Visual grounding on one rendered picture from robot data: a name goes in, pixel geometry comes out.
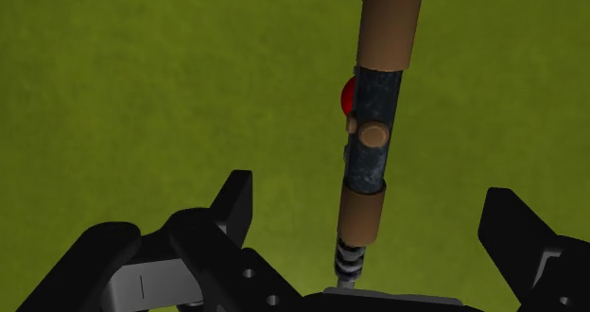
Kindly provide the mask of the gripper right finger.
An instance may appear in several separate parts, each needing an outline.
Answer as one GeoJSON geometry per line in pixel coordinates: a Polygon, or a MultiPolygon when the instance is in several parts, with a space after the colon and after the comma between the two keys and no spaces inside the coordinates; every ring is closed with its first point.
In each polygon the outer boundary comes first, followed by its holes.
{"type": "Polygon", "coordinates": [[[590,312],[590,242],[556,234],[511,189],[491,187],[477,236],[516,312],[590,312]]]}

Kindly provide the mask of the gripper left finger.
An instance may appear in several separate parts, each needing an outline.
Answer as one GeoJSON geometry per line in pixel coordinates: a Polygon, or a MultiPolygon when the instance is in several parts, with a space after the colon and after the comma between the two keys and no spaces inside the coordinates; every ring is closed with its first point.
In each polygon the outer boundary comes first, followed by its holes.
{"type": "MultiPolygon", "coordinates": [[[[300,312],[302,295],[243,245],[252,223],[252,172],[234,170],[207,208],[180,210],[159,230],[200,285],[203,312],[300,312]]],[[[108,282],[139,251],[139,228],[111,221],[86,229],[15,312],[98,312],[108,282]]]]}

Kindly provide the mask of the brown and black cylindrical tool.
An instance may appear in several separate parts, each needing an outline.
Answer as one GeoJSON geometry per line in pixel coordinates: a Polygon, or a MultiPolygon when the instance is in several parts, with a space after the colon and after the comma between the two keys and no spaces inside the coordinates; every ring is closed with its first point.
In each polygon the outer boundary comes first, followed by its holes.
{"type": "Polygon", "coordinates": [[[354,287],[366,248],[377,238],[392,127],[421,5],[422,0],[362,0],[334,258],[339,287],[354,287]]]}

